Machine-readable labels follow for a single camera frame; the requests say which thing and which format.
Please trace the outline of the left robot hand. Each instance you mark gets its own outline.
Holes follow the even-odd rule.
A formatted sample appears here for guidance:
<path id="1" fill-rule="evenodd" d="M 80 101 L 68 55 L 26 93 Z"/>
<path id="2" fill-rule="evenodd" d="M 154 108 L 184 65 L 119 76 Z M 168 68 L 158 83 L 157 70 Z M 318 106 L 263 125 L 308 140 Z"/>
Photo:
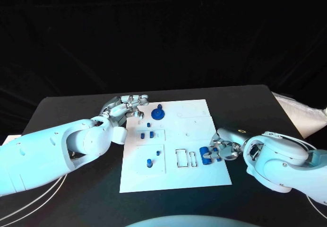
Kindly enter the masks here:
<path id="1" fill-rule="evenodd" d="M 115 96 L 102 106 L 99 116 L 106 118 L 114 127 L 125 123 L 127 118 L 144 118 L 144 113 L 138 106 L 148 105 L 147 95 Z"/>

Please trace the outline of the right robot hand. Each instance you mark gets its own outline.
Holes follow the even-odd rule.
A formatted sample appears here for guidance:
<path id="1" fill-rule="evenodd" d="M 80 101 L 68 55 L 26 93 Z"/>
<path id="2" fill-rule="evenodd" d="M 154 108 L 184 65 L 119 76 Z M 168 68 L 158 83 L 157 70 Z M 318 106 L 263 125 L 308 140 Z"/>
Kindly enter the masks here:
<path id="1" fill-rule="evenodd" d="M 219 128 L 212 136 L 207 151 L 201 154 L 204 161 L 220 159 L 232 161 L 243 152 L 253 134 L 240 129 Z"/>

